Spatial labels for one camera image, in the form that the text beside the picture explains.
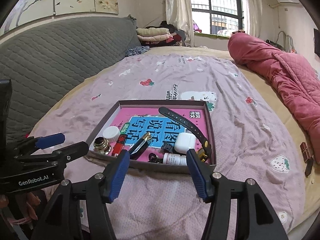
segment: window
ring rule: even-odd
[[[191,0],[192,18],[202,33],[243,29],[241,0]]]

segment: screw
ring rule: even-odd
[[[221,174],[218,173],[218,172],[212,173],[212,176],[213,176],[215,179],[220,179],[220,178],[221,178]]]
[[[103,178],[103,173],[99,172],[94,176],[95,179],[102,179]]]
[[[256,181],[254,179],[247,179],[247,183],[252,186],[256,184]]]
[[[63,181],[61,181],[61,185],[62,186],[66,186],[69,184],[69,180],[68,179],[64,179]]]

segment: wristwatch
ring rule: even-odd
[[[182,125],[184,128],[188,129],[196,136],[196,138],[199,140],[202,146],[202,148],[197,152],[202,162],[205,162],[207,159],[210,158],[212,152],[211,145],[208,139],[203,135],[203,133],[195,124],[190,122],[188,119],[184,118],[182,115],[177,114],[176,112],[164,106],[161,106],[159,108],[159,113]]]

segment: gray cushion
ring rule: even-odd
[[[81,17],[34,27],[0,45],[0,78],[12,79],[7,141],[33,126],[66,93],[140,46],[131,17]]]

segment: blue gripper pad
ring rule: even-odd
[[[64,143],[66,140],[63,133],[56,133],[45,137],[40,137],[36,144],[36,147],[40,149],[47,149],[49,147]]]
[[[198,196],[200,198],[202,198],[203,200],[205,200],[206,198],[209,197],[207,195],[207,190],[206,190],[206,181],[205,181],[204,177],[202,176],[200,169],[199,169],[199,166],[198,166],[198,165],[201,165],[204,163],[201,163],[201,160],[199,158],[198,158],[198,160],[200,163],[197,163],[195,158],[198,158],[195,150],[193,150],[193,149],[188,150],[187,151],[187,166],[189,168],[190,175],[193,180],[193,184],[195,185]]]
[[[130,163],[130,154],[127,150],[122,150],[114,163],[111,174],[109,201],[113,202],[120,194],[125,174],[128,171]]]

